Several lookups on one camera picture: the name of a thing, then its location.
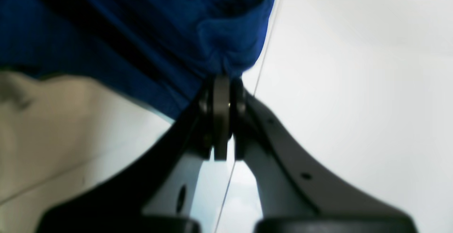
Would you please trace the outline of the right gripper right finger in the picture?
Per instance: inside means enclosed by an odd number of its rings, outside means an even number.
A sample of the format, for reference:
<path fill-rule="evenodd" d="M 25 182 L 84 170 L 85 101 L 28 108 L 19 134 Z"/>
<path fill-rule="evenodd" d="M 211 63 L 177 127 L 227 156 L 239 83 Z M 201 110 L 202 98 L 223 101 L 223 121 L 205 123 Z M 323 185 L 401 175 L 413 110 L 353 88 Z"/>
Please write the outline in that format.
<path fill-rule="evenodd" d="M 416 233 L 408 214 L 352 186 L 312 157 L 277 116 L 231 83 L 236 159 L 256 179 L 255 233 Z"/>

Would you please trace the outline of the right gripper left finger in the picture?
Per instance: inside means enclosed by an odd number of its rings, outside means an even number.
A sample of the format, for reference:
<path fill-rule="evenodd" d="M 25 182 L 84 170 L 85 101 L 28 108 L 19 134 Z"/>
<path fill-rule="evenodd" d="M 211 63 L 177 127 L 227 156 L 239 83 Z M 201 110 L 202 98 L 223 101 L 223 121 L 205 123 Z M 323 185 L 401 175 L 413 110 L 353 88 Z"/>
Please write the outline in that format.
<path fill-rule="evenodd" d="M 139 159 L 92 190 L 49 209 L 37 233 L 200 233 L 190 218 L 205 160 L 228 157 L 230 80 L 209 78 Z"/>

